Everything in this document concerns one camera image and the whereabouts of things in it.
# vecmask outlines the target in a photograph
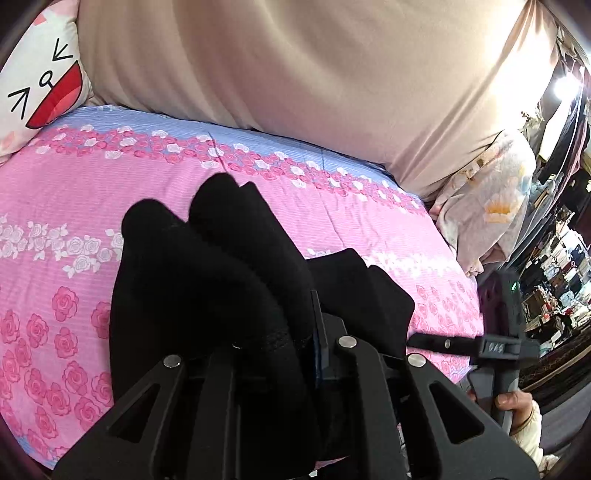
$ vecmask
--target pink bed sheet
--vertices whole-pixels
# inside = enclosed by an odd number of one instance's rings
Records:
[[[33,458],[52,468],[113,404],[124,213],[154,197],[186,218],[216,172],[254,182],[305,257],[352,247],[383,268],[416,302],[409,333],[482,332],[475,285],[386,175],[351,173],[358,162],[298,142],[198,122],[179,133],[175,122],[79,109],[0,168],[0,413]],[[466,372],[466,358],[428,356],[453,381]]]

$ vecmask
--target floral cloth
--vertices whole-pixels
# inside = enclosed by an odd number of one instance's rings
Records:
[[[517,130],[503,130],[489,148],[451,176],[429,214],[466,275],[505,261],[525,218],[534,153]]]
[[[220,171],[256,184],[305,257],[351,247],[384,269],[416,302],[409,333],[482,332],[474,283],[420,200],[379,167],[255,132],[80,108],[0,168],[0,413],[39,462],[52,468],[113,404],[123,215],[152,197],[185,218]],[[452,380],[467,371],[466,358],[426,355]]]

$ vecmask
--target black arrow print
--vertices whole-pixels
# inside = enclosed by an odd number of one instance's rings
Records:
[[[10,110],[11,112],[16,110],[18,104],[21,103],[21,100],[23,98],[25,99],[24,103],[22,104],[21,120],[25,118],[25,108],[27,108],[27,100],[29,100],[29,92],[30,91],[31,91],[31,87],[27,87],[27,88],[23,88],[21,90],[17,90],[16,92],[12,92],[12,93],[8,94],[8,98],[18,95],[19,93],[21,94],[21,96],[18,98],[17,102],[14,104],[14,106]]]
[[[57,61],[57,60],[65,60],[65,59],[73,59],[74,55],[64,55],[63,57],[60,57],[61,52],[63,52],[66,47],[68,46],[68,44],[66,43],[60,51],[57,51],[57,47],[60,44],[60,39],[58,37],[58,39],[56,40],[56,47],[53,49],[53,58],[51,59],[51,61]]]

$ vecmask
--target beige curtain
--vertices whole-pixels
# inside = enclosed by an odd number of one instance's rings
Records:
[[[550,80],[537,0],[82,0],[94,102],[255,128],[428,196]]]

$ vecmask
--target bed sheet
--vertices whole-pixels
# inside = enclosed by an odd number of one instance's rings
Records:
[[[409,334],[482,333],[475,283],[381,167],[252,131],[80,108],[0,168],[0,413],[39,462],[52,468],[113,404],[124,213],[153,197],[186,218],[221,171],[257,185],[305,257],[354,248],[383,268],[416,302]],[[453,381],[467,371],[466,358],[427,356]]]

